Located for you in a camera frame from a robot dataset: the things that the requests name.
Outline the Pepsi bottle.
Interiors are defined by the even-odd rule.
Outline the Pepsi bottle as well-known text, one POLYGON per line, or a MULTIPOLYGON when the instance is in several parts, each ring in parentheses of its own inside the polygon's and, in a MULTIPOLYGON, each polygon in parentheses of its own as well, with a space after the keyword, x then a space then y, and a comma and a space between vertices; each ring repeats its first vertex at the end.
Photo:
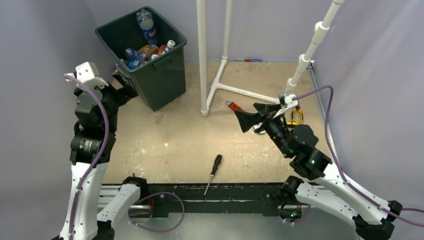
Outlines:
POLYGON ((149 11, 142 9, 140 12, 136 13, 136 20, 147 43, 149 45, 157 46, 157 29, 152 14, 149 11))
POLYGON ((147 63, 147 61, 145 61, 144 59, 131 59, 131 60, 128 61, 127 67, 130 70, 134 70, 138 67, 145 65, 146 63, 147 63))

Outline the crushed clear bottle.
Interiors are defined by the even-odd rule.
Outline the crushed clear bottle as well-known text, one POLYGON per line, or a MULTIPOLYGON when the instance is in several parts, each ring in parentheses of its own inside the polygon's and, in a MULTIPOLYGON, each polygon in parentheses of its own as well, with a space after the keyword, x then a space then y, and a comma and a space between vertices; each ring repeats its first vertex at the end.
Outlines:
POLYGON ((146 55, 143 51, 134 50, 132 48, 127 48, 124 50, 124 55, 128 60, 140 60, 144 61, 146 55))

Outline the orange label bottle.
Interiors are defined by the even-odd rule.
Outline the orange label bottle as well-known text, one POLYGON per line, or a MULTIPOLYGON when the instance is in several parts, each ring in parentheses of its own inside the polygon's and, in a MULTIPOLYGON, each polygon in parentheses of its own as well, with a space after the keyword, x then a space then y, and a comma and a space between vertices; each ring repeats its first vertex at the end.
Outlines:
POLYGON ((172 50, 175 46, 176 46, 176 42, 174 40, 170 39, 166 44, 162 45, 159 48, 158 55, 161 56, 161 55, 166 54, 167 52, 172 50))
POLYGON ((147 44, 141 47, 138 51, 145 54, 147 58, 150 58, 151 55, 157 55, 159 53, 159 47, 156 45, 147 44))

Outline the yellow black screwdriver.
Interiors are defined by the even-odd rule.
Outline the yellow black screwdriver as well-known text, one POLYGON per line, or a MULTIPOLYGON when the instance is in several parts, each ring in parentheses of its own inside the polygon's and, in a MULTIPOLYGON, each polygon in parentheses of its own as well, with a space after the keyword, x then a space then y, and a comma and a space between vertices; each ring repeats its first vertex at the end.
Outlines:
POLYGON ((218 171, 218 168, 219 168, 219 166, 220 166, 220 164, 222 162, 222 158, 223 158, 223 156, 221 154, 218 154, 216 156, 215 160, 214 160, 213 167, 212 167, 212 170, 211 170, 211 173, 210 173, 210 177, 209 177, 208 183, 206 185, 205 191, 203 193, 203 198, 204 199, 206 198, 206 195, 207 195, 207 192, 209 190, 210 184, 211 184, 213 178, 215 177, 216 172, 218 171))

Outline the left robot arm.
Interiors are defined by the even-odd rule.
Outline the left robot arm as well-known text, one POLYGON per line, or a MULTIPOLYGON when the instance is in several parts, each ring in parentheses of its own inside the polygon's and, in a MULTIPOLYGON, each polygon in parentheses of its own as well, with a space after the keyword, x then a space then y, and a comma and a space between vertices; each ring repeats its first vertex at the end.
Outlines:
POLYGON ((71 191, 67 214, 59 240, 112 240, 117 223, 128 215, 132 204, 149 199, 146 179, 134 175, 125 178, 117 194, 103 209, 99 200, 112 148, 116 142, 118 110, 138 93, 129 80, 116 74, 120 88, 110 83, 84 84, 74 90, 76 96, 70 142, 71 191))

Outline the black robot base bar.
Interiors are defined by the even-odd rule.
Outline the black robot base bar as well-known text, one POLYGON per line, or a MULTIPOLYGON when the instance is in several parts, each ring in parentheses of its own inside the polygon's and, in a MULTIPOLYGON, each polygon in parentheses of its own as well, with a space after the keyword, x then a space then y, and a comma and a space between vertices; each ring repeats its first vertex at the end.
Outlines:
POLYGON ((204 198, 205 183, 149 183, 132 209, 146 207, 154 218, 170 213, 261 214, 276 217, 300 203, 285 195, 281 182, 213 183, 204 198))

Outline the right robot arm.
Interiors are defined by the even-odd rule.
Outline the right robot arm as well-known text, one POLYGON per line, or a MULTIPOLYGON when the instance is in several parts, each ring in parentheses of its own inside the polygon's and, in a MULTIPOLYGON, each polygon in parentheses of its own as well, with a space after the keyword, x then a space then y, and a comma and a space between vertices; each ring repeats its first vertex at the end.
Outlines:
POLYGON ((233 107, 242 132, 255 125, 256 132, 266 132, 290 166, 301 177, 322 187, 328 193, 313 192, 313 186, 290 176, 280 196, 288 204, 296 200, 313 205, 352 225, 363 240, 388 240, 392 237, 394 220, 403 206, 369 192, 343 174, 336 161, 316 148, 318 138, 306 124, 290 128, 285 119, 287 110, 295 110, 298 102, 288 104, 255 103, 256 113, 233 107))

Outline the dark green plastic bin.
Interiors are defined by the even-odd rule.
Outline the dark green plastic bin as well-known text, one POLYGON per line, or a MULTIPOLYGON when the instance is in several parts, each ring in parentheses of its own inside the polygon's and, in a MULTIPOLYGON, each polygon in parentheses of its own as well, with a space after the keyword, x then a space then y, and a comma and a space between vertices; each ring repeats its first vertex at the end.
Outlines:
POLYGON ((95 29, 95 34, 138 95, 153 111, 157 111, 186 91, 184 46, 187 39, 166 18, 150 6, 158 44, 173 40, 176 46, 164 55, 131 69, 125 56, 126 49, 139 50, 147 40, 136 21, 136 11, 130 12, 95 29))

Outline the yellow black pliers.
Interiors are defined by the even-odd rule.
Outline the yellow black pliers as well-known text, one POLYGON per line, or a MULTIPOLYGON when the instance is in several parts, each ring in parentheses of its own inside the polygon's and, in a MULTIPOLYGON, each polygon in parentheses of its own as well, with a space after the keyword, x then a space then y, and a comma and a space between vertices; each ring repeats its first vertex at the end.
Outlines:
POLYGON ((291 126, 296 126, 304 123, 304 114, 299 105, 291 110, 290 121, 288 121, 287 123, 291 126))

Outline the small red blue screwdriver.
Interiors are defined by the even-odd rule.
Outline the small red blue screwdriver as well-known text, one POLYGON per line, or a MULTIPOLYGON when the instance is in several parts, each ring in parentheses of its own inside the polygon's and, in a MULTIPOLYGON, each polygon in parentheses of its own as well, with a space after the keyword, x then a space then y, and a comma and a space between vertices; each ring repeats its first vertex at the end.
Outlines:
POLYGON ((251 62, 251 63, 261 63, 263 62, 262 59, 255 59, 255 58, 244 58, 244 59, 235 59, 237 62, 251 62))

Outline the white PVC pipe frame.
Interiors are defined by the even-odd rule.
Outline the white PVC pipe frame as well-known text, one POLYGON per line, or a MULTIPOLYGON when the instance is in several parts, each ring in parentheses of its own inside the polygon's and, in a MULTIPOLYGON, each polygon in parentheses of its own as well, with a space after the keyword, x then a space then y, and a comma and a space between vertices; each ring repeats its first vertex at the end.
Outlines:
POLYGON ((293 70, 283 75, 283 90, 299 88, 318 46, 347 5, 346 0, 197 0, 200 114, 206 116, 218 93, 224 91, 276 100, 270 94, 247 90, 246 85, 231 86, 224 79, 236 57, 287 60, 293 70))

